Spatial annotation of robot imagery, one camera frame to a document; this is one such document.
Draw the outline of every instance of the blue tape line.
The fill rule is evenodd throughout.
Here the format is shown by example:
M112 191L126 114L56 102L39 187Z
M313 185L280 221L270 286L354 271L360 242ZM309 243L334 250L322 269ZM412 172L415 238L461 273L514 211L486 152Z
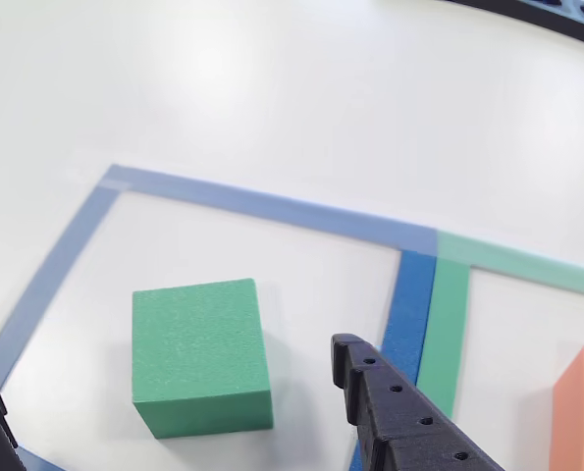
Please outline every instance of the blue tape line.
M128 182L130 191L212 206L400 250L437 254L435 229L381 216L117 165L109 169L106 180Z
M435 229L219 183L114 165L86 199L34 274L0 332L0 388L4 386L45 310L86 243L125 190L358 238L400 250L420 252L432 255L428 258L434 260L437 255L438 236ZM407 276L399 274L398 278L404 280ZM391 319L394 316L394 305L399 299L401 296L395 293ZM391 335L386 332L386 339ZM24 462L27 460L28 471L60 469L22 448L19 451L20 456L25 457Z
M56 291L119 195L115 189L97 186L93 190L17 301L0 332L0 389Z
M397 286L381 353L414 385L418 379L427 332L436 257L405 251L400 257ZM363 471L357 443L349 471Z
M17 448L17 456L26 467L27 471L63 471L62 468L48 463L42 458L39 458L34 453L30 453L25 448Z

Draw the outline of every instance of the green foam block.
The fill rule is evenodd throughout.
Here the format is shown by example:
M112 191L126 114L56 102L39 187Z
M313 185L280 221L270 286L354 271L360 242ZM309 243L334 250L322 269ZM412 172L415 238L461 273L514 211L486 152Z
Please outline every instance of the green foam block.
M272 428L254 280L133 294L133 404L157 439Z

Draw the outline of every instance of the orange block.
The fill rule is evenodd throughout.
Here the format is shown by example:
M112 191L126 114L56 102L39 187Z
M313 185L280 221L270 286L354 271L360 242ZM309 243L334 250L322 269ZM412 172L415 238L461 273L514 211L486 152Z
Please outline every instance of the orange block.
M554 387L550 471L584 471L584 347Z

